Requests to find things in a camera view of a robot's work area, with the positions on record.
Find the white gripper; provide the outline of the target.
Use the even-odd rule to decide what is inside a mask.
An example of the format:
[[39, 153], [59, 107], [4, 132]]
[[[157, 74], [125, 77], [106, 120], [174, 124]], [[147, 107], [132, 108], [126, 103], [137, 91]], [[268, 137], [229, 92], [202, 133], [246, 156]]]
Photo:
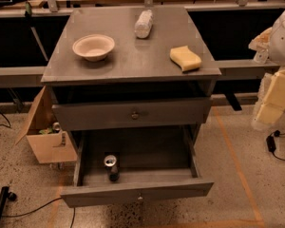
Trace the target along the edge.
[[[271, 28], [262, 31], [248, 45], [256, 52], [254, 61], [265, 64], [269, 57]], [[252, 127], [265, 130], [273, 126], [285, 111], [285, 67], [275, 74], [266, 73], [261, 80], [253, 111]]]

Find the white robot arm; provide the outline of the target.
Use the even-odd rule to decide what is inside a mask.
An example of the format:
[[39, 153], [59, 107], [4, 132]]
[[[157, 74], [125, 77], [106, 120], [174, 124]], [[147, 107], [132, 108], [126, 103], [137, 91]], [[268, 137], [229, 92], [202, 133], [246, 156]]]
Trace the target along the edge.
[[279, 66], [276, 73], [264, 75], [257, 94], [252, 127], [264, 130], [273, 126], [285, 111], [285, 10], [248, 48], [256, 52], [256, 63], [271, 61]]

